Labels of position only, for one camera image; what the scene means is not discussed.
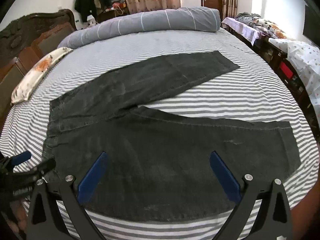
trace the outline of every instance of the gray blanket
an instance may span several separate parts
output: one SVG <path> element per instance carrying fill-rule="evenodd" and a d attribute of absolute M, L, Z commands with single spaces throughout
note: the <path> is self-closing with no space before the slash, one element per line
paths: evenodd
<path fill-rule="evenodd" d="M 189 30 L 216 32 L 221 25 L 217 9 L 207 7 L 167 9 L 113 18 L 67 36 L 60 47 L 77 49 L 95 41 L 130 33 Z"/>

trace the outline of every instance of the white floral pillow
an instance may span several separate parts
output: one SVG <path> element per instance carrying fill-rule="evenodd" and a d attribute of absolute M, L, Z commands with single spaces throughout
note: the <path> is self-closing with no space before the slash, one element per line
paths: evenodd
<path fill-rule="evenodd" d="M 33 91 L 37 88 L 50 69 L 71 51 L 73 51 L 73 49 L 61 47 L 55 49 L 39 60 L 13 90 L 11 103 L 17 104 L 22 101 L 28 101 Z"/>

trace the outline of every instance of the black screen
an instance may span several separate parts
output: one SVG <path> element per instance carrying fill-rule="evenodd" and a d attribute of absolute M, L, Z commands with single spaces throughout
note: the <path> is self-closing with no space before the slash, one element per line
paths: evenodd
<path fill-rule="evenodd" d="M 306 5 L 303 35 L 320 47 L 320 19 L 313 10 Z"/>

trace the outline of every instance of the white cloth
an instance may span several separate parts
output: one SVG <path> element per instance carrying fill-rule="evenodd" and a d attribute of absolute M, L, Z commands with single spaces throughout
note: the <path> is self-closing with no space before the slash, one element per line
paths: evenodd
<path fill-rule="evenodd" d="M 241 36 L 246 38 L 252 45 L 254 44 L 255 40 L 261 37 L 261 34 L 259 31 L 255 30 L 254 28 L 236 21 L 233 18 L 225 18 L 222 21 L 223 24 L 228 25 L 230 28 L 235 30 L 237 33 L 239 33 Z"/>
<path fill-rule="evenodd" d="M 302 41 L 269 39 L 269 42 L 288 53 L 288 61 L 306 87 L 320 125 L 320 50 Z"/>

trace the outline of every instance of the bed sheet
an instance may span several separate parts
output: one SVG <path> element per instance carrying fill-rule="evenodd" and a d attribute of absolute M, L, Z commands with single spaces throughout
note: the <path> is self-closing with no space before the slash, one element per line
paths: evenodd
<path fill-rule="evenodd" d="M 218 50 L 239 69 L 216 77 L 184 93 L 150 105 L 188 117 L 230 118 L 249 122 L 289 121 L 299 148 L 301 166 L 284 186 L 293 208 L 317 180 L 318 149 L 310 127 L 296 101 L 265 61 L 227 31 L 156 31 L 133 33 L 97 41 L 74 50 L 59 62 L 39 85 L 30 101 L 11 109 L 0 138 L 0 150 L 13 156 L 25 150 L 31 160 L 16 171 L 41 162 L 49 121 L 49 101 L 99 75 L 150 57 Z M 78 236 L 62 202 L 58 202 L 69 232 Z M 255 220 L 257 201 L 240 238 Z M 88 212 L 107 239 L 212 239 L 231 211 L 184 223 L 137 223 Z"/>

